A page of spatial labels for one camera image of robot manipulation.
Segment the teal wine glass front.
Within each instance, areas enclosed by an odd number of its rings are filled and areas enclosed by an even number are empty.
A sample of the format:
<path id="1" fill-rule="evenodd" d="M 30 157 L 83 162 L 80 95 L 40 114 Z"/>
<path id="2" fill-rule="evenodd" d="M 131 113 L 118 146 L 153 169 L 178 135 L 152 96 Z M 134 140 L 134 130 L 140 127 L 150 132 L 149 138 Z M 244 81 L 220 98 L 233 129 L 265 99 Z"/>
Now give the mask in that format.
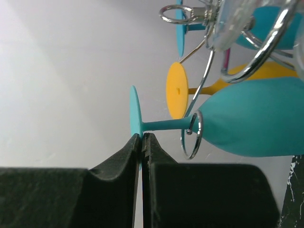
<path id="1" fill-rule="evenodd" d="M 143 122 L 136 88 L 130 89 L 130 130 L 181 130 L 197 135 L 192 159 L 202 140 L 243 157 L 304 153 L 304 84 L 296 77 L 248 80 L 209 97 L 188 117 Z"/>

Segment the yellow wine glass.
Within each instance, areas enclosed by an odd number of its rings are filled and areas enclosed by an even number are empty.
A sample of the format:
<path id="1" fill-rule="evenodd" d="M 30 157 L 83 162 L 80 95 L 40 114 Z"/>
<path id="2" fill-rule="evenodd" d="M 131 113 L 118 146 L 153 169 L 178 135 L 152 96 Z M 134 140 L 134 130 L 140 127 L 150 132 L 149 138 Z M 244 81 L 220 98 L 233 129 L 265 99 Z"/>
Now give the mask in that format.
<path id="1" fill-rule="evenodd" d="M 280 77 L 296 77 L 294 70 L 288 69 L 276 62 L 264 63 L 248 80 L 270 79 Z M 194 95 L 197 88 L 190 88 L 185 68 L 181 63 L 173 63 L 168 71 L 166 80 L 166 102 L 173 119 L 185 116 L 188 107 L 189 95 Z"/>

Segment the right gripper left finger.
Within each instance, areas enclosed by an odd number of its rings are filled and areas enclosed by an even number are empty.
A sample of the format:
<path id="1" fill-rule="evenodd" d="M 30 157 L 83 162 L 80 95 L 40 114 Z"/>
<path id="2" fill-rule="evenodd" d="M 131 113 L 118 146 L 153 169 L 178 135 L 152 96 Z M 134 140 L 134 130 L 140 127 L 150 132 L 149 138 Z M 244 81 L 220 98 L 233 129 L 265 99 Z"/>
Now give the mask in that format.
<path id="1" fill-rule="evenodd" d="M 92 169 L 0 170 L 3 228 L 132 228 L 140 137 Z"/>

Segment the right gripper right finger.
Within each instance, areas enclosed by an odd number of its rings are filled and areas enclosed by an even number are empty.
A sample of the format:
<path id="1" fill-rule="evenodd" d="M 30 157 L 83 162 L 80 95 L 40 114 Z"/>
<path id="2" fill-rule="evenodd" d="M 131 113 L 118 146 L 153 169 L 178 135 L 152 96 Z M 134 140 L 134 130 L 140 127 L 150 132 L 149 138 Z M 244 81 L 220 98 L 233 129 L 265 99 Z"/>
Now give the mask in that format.
<path id="1" fill-rule="evenodd" d="M 250 164 L 178 163 L 142 140 L 146 228 L 274 228 L 280 217 L 264 173 Z"/>

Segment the blue wine glass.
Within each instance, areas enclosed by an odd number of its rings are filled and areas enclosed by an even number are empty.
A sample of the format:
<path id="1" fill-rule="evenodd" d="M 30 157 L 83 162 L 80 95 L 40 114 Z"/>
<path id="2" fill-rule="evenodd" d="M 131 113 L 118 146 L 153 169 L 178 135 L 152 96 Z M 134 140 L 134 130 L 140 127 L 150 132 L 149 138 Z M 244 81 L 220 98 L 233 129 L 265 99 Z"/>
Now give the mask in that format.
<path id="1" fill-rule="evenodd" d="M 255 25 L 251 29 L 251 32 L 261 41 L 264 41 L 268 35 L 270 29 L 278 16 L 282 5 L 281 0 L 263 0 L 260 6 L 256 8 L 253 13 L 255 18 Z M 280 39 L 276 46 L 279 50 L 291 50 L 294 46 L 297 30 L 301 24 L 301 20 L 304 17 L 304 4 L 300 3 L 297 12 L 293 18 L 293 21 L 289 25 L 283 37 Z M 185 35 L 189 31 L 205 30 L 205 26 L 201 23 L 190 25 L 176 25 L 176 40 L 179 56 L 184 54 Z"/>

